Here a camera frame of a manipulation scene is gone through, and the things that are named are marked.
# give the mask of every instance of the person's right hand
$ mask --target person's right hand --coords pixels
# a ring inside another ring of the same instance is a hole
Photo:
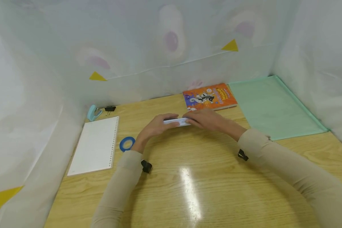
[[[185,113],[182,117],[189,118],[186,120],[187,123],[207,130],[222,131],[229,122],[228,119],[208,108]]]
[[[187,112],[182,117],[189,118],[186,122],[191,125],[201,129],[220,131],[229,135],[236,141],[238,141],[241,135],[247,130],[233,120],[224,118],[208,108]]]

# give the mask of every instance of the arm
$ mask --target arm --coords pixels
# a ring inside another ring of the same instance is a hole
[[[142,154],[147,142],[167,129],[178,127],[179,123],[163,124],[165,119],[177,117],[172,113],[156,116],[139,133],[131,150],[124,152],[92,217],[92,228],[118,227],[128,198],[142,173]]]
[[[247,130],[212,110],[186,113],[189,123],[202,129],[218,130],[238,142],[248,156],[293,186],[313,208],[321,227],[342,228],[342,183],[299,154],[270,141],[255,129]]]

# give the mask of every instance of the blue tape roll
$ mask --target blue tape roll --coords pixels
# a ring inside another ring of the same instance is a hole
[[[125,142],[127,142],[127,141],[129,141],[129,140],[132,141],[132,145],[130,145],[129,148],[124,148]],[[126,151],[130,150],[130,149],[132,148],[133,144],[135,143],[135,141],[136,141],[136,140],[135,140],[133,137],[131,137],[131,136],[125,137],[125,138],[122,139],[122,140],[120,141],[120,143],[119,143],[119,148],[120,148],[120,150],[123,151],[123,152],[126,152]]]

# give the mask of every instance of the hand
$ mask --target hand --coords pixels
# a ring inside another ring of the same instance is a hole
[[[233,120],[229,120],[214,112],[211,109],[202,109],[194,112],[187,112],[183,115],[187,123],[207,130],[217,130],[225,133],[238,141],[241,135],[247,130]]]
[[[167,113],[163,115],[158,115],[151,120],[147,126],[139,133],[134,145],[132,146],[132,150],[137,151],[139,153],[143,153],[144,148],[147,142],[154,136],[162,134],[164,131],[168,129],[173,129],[179,126],[178,122],[164,124],[164,120],[171,120],[177,118],[179,115],[175,113]]]

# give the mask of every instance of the beige sleeve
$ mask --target beige sleeve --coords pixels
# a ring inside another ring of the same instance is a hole
[[[92,228],[119,226],[124,207],[141,176],[141,161],[142,154],[137,151],[124,152],[92,217]]]
[[[342,183],[336,177],[255,129],[246,131],[238,144],[248,162],[268,168],[300,192],[321,227],[342,228]]]

